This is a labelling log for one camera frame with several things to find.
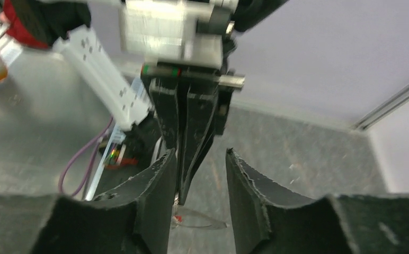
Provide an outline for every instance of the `white bracket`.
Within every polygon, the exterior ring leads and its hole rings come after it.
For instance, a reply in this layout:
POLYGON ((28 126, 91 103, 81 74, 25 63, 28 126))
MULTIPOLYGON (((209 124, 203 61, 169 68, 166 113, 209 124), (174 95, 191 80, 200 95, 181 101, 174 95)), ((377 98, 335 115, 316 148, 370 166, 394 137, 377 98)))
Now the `white bracket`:
POLYGON ((81 26, 69 32, 69 39, 59 39, 53 51, 78 70, 86 83, 108 108, 120 129, 128 131, 148 114, 150 103, 144 102, 130 88, 127 80, 111 61, 93 28, 81 26))

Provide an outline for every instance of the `metal table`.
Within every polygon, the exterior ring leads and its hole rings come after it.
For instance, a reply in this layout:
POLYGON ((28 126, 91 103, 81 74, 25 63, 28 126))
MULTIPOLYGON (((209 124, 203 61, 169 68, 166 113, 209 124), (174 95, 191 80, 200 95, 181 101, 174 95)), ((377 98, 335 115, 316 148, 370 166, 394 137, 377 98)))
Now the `metal table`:
MULTIPOLYGON (((110 114, 60 55, 19 54, 20 46, 9 40, 0 40, 5 57, 15 58, 0 84, 0 193, 54 193, 67 161, 105 127, 110 114)), ((81 182, 89 155, 72 166, 67 192, 81 182)))

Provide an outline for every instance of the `red cloth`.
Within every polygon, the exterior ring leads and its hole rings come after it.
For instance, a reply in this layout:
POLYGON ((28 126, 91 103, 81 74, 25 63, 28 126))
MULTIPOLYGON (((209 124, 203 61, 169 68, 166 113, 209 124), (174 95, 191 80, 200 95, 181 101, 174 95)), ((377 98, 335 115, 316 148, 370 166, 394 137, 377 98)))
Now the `red cloth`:
POLYGON ((47 44, 36 40, 22 25, 10 0, 5 0, 5 2, 3 3, 3 13, 5 13, 5 16, 10 21, 10 27, 8 28, 8 31, 6 31, 6 34, 13 37, 20 44, 27 47, 37 49, 49 48, 47 44))

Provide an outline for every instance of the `metal strip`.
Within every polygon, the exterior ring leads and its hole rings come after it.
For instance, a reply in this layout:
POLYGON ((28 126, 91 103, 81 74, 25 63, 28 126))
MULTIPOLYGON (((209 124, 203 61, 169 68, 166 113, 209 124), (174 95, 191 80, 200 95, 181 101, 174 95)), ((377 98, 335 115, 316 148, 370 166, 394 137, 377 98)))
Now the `metal strip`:
POLYGON ((371 113, 366 115, 363 119, 361 119, 358 123, 354 125, 354 129, 358 130, 366 130, 375 123, 379 122, 382 118, 386 117, 391 112, 397 110, 399 107, 404 105, 409 101, 409 85, 407 85, 404 89, 399 91, 396 95, 392 98, 384 102, 382 105, 377 107, 371 113))

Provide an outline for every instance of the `floor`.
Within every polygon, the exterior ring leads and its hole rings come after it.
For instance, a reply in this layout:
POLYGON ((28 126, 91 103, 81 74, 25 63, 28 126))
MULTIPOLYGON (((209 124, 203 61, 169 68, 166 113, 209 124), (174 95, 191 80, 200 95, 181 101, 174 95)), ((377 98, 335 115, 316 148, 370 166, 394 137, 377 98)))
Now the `floor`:
MULTIPOLYGON (((103 128, 109 115, 61 60, 34 54, 26 60, 38 64, 16 61, 9 85, 0 88, 0 192, 56 192, 66 161, 103 128)), ((261 173, 309 197, 386 191, 362 135, 232 108, 225 134, 215 140, 192 182, 186 207, 230 223, 225 150, 231 147, 261 173)), ((82 158, 72 169, 68 191, 76 187, 86 163, 87 157, 82 158)), ((199 223, 184 218, 188 222, 199 223)), ((178 227, 171 231, 169 249, 171 254, 235 253, 231 228, 178 227)))

